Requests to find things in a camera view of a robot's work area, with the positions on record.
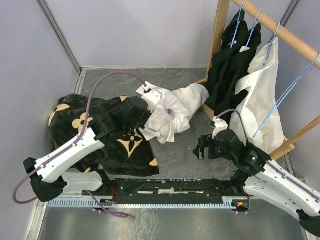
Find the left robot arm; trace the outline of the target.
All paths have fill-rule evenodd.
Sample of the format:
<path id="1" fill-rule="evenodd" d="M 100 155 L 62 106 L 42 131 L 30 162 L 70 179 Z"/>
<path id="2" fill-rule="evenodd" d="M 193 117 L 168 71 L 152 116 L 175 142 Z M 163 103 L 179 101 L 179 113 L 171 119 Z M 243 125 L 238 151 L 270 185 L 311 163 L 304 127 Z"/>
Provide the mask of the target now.
<path id="1" fill-rule="evenodd" d="M 48 202 L 86 190 L 106 195 L 111 189 L 108 175 L 158 175 L 157 160 L 143 134 L 156 105 L 144 96 L 60 98 L 48 121 L 51 153 L 23 163 L 36 197 Z"/>

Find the blue wire hanger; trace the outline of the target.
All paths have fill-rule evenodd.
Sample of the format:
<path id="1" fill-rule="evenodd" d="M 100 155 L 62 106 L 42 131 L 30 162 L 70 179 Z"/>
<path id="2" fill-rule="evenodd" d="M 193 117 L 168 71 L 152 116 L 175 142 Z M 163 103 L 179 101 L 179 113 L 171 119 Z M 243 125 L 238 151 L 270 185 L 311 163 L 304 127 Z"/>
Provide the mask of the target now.
<path id="1" fill-rule="evenodd" d="M 282 102 L 287 98 L 287 96 L 290 94 L 290 92 L 294 89 L 294 87 L 299 83 L 299 81 L 302 79 L 302 77 L 306 74 L 306 72 L 318 61 L 320 58 L 320 53 L 317 54 L 316 58 L 312 63 L 310 63 L 308 66 L 305 67 L 305 69 L 301 72 L 301 74 L 290 84 L 290 86 L 283 92 L 283 94 L 280 96 L 280 98 L 276 101 L 275 105 L 272 107 L 272 109 L 269 111 L 269 113 L 266 115 L 264 120 L 262 121 L 261 125 L 258 127 L 256 132 L 253 135 L 253 138 L 257 136 L 259 131 L 262 129 L 262 127 L 266 124 L 268 119 L 272 116 L 272 114 L 278 109 L 278 107 L 282 104 Z"/>

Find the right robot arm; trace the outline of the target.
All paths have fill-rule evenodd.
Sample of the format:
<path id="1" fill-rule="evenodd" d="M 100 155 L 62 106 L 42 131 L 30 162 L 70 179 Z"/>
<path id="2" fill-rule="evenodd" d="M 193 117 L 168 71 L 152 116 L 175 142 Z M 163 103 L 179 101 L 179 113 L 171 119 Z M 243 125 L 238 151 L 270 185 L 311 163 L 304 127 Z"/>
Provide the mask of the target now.
<path id="1" fill-rule="evenodd" d="M 310 234 L 320 235 L 320 193 L 284 170 L 252 143 L 243 143 L 234 131 L 223 130 L 205 137 L 209 158 L 231 161 L 237 171 L 229 183 L 236 196 L 258 197 L 287 212 Z"/>

